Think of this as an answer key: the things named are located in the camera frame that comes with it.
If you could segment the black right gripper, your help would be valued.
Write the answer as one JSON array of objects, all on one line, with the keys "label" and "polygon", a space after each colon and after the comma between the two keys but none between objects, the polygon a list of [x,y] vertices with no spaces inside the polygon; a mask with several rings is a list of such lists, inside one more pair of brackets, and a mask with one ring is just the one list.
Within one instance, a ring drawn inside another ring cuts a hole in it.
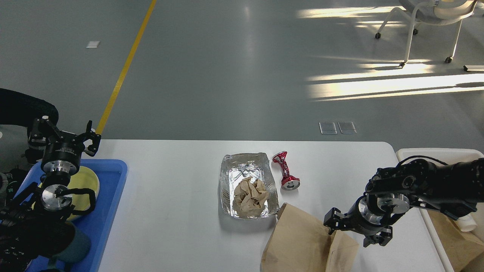
[{"label": "black right gripper", "polygon": [[389,225],[391,212],[377,215],[370,210],[367,197],[359,197],[350,210],[344,214],[331,208],[324,217],[323,224],[328,227],[328,235],[335,231],[353,231],[365,236],[363,247],[371,244],[386,246],[393,237],[393,227]]}]

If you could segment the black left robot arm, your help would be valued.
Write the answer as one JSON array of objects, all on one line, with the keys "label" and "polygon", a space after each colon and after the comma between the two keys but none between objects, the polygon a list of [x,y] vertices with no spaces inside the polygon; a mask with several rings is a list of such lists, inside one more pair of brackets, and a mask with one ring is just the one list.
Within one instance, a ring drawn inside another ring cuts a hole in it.
[{"label": "black left robot arm", "polygon": [[57,261],[68,271],[83,260],[90,238],[73,223],[71,215],[95,210],[96,193],[91,188],[68,188],[80,170],[82,153],[95,156],[101,135],[92,129],[73,134],[59,130],[48,116],[35,118],[29,144],[43,147],[40,183],[32,182],[1,209],[1,271],[24,272],[39,256],[48,258],[48,272],[57,272]]}]

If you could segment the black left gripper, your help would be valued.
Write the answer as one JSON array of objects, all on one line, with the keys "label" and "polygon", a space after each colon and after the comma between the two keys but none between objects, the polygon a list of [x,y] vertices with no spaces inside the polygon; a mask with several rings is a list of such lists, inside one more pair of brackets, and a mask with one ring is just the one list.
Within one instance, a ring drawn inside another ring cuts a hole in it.
[{"label": "black left gripper", "polygon": [[28,150],[44,150],[41,169],[45,173],[77,173],[81,154],[95,157],[102,136],[92,129],[88,121],[86,131],[74,137],[74,143],[62,142],[63,134],[49,116],[35,117],[28,129]]}]

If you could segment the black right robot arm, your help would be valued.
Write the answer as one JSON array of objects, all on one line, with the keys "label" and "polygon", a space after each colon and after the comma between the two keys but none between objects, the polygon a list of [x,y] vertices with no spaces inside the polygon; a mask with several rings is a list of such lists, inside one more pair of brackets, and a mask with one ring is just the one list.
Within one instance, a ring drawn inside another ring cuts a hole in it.
[{"label": "black right robot arm", "polygon": [[449,165],[429,156],[410,156],[395,167],[378,168],[348,212],[331,208],[323,224],[329,234],[353,231],[363,246],[385,246],[392,226],[412,208],[433,210],[458,220],[483,202],[482,158]]}]

